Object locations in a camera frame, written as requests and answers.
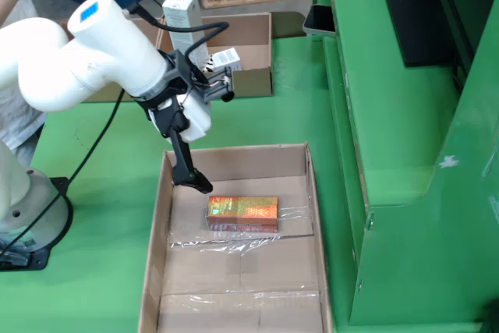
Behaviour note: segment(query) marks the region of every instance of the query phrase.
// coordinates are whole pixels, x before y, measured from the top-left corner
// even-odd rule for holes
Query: blue label
[[[99,5],[97,2],[95,2],[93,5],[85,9],[83,12],[81,12],[81,22],[85,21],[88,19],[90,16],[95,14],[99,10]]]

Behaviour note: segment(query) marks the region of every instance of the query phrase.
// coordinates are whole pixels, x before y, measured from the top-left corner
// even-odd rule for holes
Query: person
[[[2,27],[30,17],[37,17],[31,0],[0,0]],[[25,166],[31,163],[38,142],[37,131],[45,119],[46,114],[31,108],[23,100],[17,86],[0,91],[0,140]]]

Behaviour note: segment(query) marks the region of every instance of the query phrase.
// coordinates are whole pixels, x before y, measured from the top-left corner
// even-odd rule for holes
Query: green workbench
[[[213,105],[213,129],[194,147],[308,141],[316,168],[328,253],[352,248],[339,169],[322,41],[274,41],[273,97]],[[107,121],[113,104],[83,104],[50,114],[34,158],[49,176],[68,176]],[[0,275],[2,331],[136,331],[150,224],[162,154],[168,149],[143,110],[122,104],[108,134],[69,189],[73,226],[41,272]],[[337,291],[352,298],[353,261]],[[338,306],[347,316],[348,307]]]

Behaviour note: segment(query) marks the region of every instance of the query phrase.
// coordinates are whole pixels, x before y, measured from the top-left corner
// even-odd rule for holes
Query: white shirt
[[[2,27],[30,17],[37,17],[33,2],[19,0]],[[34,135],[45,119],[45,114],[34,110],[24,101],[17,85],[0,91],[0,140],[14,154],[18,154],[18,148]]]

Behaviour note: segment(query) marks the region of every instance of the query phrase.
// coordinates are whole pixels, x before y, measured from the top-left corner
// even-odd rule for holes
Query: black panel
[[[387,0],[406,66],[451,64],[454,41],[440,0]]]

